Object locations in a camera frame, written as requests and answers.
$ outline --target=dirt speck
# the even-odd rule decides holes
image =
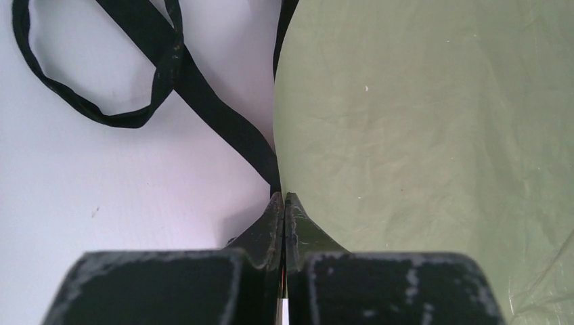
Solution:
[[[91,217],[94,218],[95,214],[100,210],[100,207],[96,208],[94,212],[92,212]]]

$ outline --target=black elastic band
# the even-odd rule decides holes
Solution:
[[[12,6],[14,35],[18,47],[34,74],[75,110],[104,125],[138,128],[151,118],[170,92],[175,90],[209,127],[269,183],[271,193],[281,190],[277,157],[267,140],[256,127],[217,97],[183,44],[181,10],[177,0],[164,0],[173,27],[149,0],[97,0],[156,66],[150,105],[117,115],[105,115],[95,104],[44,75],[29,45],[28,2],[29,0],[14,0]],[[298,0],[284,0],[282,4],[278,44],[275,45],[273,55],[273,71],[276,70],[280,43],[297,2]]]
[[[281,13],[279,14],[279,22],[277,25],[277,37],[275,38],[275,50],[273,51],[273,76],[277,73],[281,46],[283,46],[283,40],[285,39],[285,34],[287,34],[287,28],[291,23],[291,18],[293,18],[293,14],[295,13],[295,9],[298,4],[299,0],[283,0],[281,2]]]
[[[166,6],[172,10],[170,18],[173,21],[173,35],[169,42],[158,48],[159,60],[157,62],[154,80],[152,83],[152,99],[150,104],[139,110],[116,114],[105,115],[94,103],[75,93],[68,86],[48,78],[38,60],[34,56],[29,43],[30,34],[30,14],[28,12],[28,0],[15,0],[13,10],[14,35],[18,47],[34,74],[52,91],[57,93],[62,99],[68,102],[75,110],[93,121],[111,127],[138,128],[143,126],[157,110],[159,105],[167,98],[173,90],[181,57],[183,53],[183,31],[181,21],[181,11],[179,3],[175,0],[165,0]]]

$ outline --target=wrinkled green cloth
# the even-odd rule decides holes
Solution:
[[[455,251],[510,324],[574,324],[574,1],[300,0],[282,184],[352,251]]]

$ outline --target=white background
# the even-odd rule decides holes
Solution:
[[[153,1],[162,7],[162,1]],[[181,0],[185,43],[218,95],[272,141],[280,0]],[[39,324],[86,251],[223,246],[269,186],[172,93],[141,129],[75,112],[32,74],[1,0],[0,324]],[[32,1],[45,73],[108,114],[150,99],[154,67],[94,0]]]

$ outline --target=black plastic part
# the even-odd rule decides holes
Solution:
[[[277,324],[285,277],[293,325],[504,324],[468,257],[349,253],[279,193],[220,251],[85,255],[44,324]]]
[[[290,310],[291,324],[504,324],[482,271],[463,255],[320,253],[300,279],[306,304]]]
[[[66,276],[45,325],[275,324],[283,201],[221,251],[105,252]]]

